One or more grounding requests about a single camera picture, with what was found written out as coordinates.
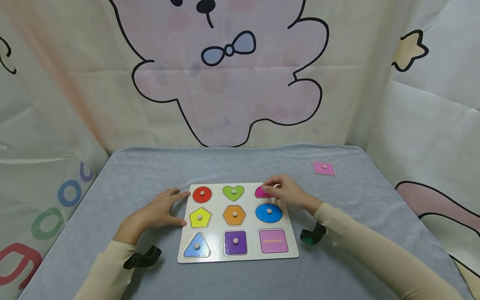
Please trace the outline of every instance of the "cartoon star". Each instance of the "cartoon star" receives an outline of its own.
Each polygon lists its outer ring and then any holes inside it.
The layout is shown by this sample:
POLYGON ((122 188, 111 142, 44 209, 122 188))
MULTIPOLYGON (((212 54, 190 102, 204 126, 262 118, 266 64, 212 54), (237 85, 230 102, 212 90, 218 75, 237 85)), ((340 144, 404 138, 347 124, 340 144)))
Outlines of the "cartoon star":
POLYGON ((425 57, 429 50, 422 44, 423 31, 417 29, 400 38, 392 66, 400 72, 406 72, 417 59, 425 57))

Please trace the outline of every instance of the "beige sleeve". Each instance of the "beige sleeve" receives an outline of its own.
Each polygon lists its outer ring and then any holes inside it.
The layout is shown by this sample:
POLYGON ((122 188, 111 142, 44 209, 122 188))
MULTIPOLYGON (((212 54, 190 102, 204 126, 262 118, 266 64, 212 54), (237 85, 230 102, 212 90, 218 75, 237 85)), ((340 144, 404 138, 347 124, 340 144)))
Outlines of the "beige sleeve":
POLYGON ((324 203, 314 215, 326 236, 347 250, 401 299, 456 300, 460 294, 415 256, 391 240, 324 203))
POLYGON ((98 255, 90 273, 73 300, 120 300, 132 278, 133 270, 123 264, 135 252, 135 246, 112 241, 98 255))

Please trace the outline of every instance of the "hand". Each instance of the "hand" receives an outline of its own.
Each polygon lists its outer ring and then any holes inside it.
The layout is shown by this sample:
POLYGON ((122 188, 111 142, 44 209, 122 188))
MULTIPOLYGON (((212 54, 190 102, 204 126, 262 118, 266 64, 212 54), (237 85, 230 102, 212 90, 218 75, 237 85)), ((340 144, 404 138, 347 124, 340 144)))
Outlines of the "hand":
POLYGON ((180 193, 180 189, 171 188, 158 194, 149 204, 134 213, 136 218, 142 220, 146 227, 163 227, 165 225, 185 226, 187 221, 171 216, 172 205, 190 196, 190 192, 180 193))
POLYGON ((287 204, 298 206, 312 216, 323 202, 304 191, 289 175, 275 175, 267 179, 262 190, 287 204))
POLYGON ((165 225, 185 226, 183 219, 170 215, 172 205, 190 192, 180 193, 180 189, 171 188, 158 194, 149 204, 128 216, 120 225, 113 240, 129 245, 136 245, 142 233, 149 227, 165 225))

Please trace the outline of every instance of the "gray tablecloth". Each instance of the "gray tablecloth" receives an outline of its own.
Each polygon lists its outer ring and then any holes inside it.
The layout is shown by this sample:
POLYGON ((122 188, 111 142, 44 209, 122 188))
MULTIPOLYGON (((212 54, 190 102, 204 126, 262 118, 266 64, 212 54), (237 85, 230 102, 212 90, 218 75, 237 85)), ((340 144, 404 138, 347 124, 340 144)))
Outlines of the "gray tablecloth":
MULTIPOLYGON (((145 148, 117 151, 77 208, 21 300, 69 300, 120 222, 158 192, 193 183, 260 182, 287 173, 309 193, 398 243, 472 299, 447 253, 392 185, 357 147, 291 145, 273 148, 145 148), (336 176, 314 174, 312 161, 333 163, 336 176)), ((139 249, 161 248, 155 266, 138 269, 123 299, 395 299, 395 295, 328 239, 300 241, 314 220, 289 207, 300 257, 179 264, 180 228, 146 232, 139 249)), ((173 213, 185 214, 185 202, 173 213)))

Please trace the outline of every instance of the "blue circle puzzle piece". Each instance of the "blue circle puzzle piece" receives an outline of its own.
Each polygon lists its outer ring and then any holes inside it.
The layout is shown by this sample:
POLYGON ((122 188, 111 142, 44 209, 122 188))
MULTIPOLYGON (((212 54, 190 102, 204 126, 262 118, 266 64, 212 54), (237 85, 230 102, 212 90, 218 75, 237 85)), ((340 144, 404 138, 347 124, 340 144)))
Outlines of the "blue circle puzzle piece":
POLYGON ((192 239, 187 249, 185 249, 183 256, 187 258, 210 256, 210 249, 208 248, 204 236, 200 232, 197 232, 197 234, 195 234, 195 237, 192 239), (195 244, 199 244, 200 247, 198 249, 195 249, 195 244))
POLYGON ((282 209, 278 205, 273 203, 264 203, 257 206, 255 209, 257 218, 265 223, 275 223, 282 218, 282 209))

